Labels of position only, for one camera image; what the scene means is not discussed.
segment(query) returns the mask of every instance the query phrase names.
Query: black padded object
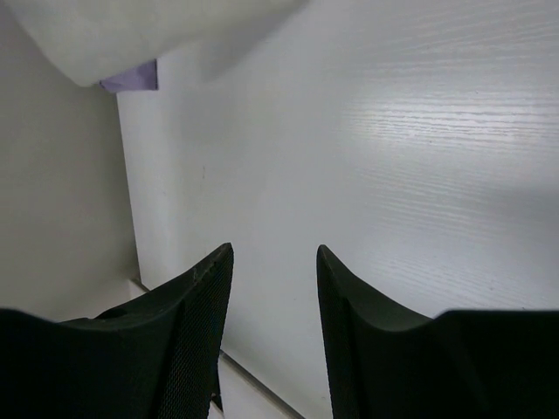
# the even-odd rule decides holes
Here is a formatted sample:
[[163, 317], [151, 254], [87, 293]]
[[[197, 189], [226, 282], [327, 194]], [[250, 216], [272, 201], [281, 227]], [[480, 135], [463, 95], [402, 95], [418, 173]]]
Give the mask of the black padded object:
[[0, 311], [0, 417], [208, 416], [231, 291], [224, 244], [97, 319]]
[[335, 419], [559, 418], [559, 312], [399, 305], [325, 246], [318, 293]]

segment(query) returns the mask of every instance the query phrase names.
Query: white wood grain surface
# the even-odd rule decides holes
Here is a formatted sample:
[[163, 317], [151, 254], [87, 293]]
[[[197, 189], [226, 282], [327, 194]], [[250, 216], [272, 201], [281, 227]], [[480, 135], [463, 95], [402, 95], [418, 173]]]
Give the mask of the white wood grain surface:
[[225, 241], [224, 350], [330, 416], [314, 255], [427, 315], [559, 306], [559, 3], [316, 0], [119, 97], [144, 281]]

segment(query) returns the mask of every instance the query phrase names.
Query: lavender object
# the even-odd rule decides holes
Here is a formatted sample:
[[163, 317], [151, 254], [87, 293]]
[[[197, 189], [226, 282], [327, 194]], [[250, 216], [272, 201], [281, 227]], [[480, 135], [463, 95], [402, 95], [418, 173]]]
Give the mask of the lavender object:
[[157, 61], [138, 65], [116, 76], [103, 79], [99, 84], [111, 93], [157, 90]]

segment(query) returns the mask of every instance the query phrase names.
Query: white fabric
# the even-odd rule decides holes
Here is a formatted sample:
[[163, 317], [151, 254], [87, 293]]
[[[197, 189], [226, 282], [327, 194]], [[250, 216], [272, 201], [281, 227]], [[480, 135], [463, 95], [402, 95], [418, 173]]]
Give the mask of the white fabric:
[[4, 0], [45, 56], [81, 86], [296, 0]]

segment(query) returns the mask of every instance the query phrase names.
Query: gray wall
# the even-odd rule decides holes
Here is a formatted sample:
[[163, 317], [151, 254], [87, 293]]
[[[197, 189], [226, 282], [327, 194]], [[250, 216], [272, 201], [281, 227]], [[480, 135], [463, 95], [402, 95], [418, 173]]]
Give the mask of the gray wall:
[[129, 299], [116, 101], [59, 74], [1, 1], [0, 190], [0, 306], [67, 319]]

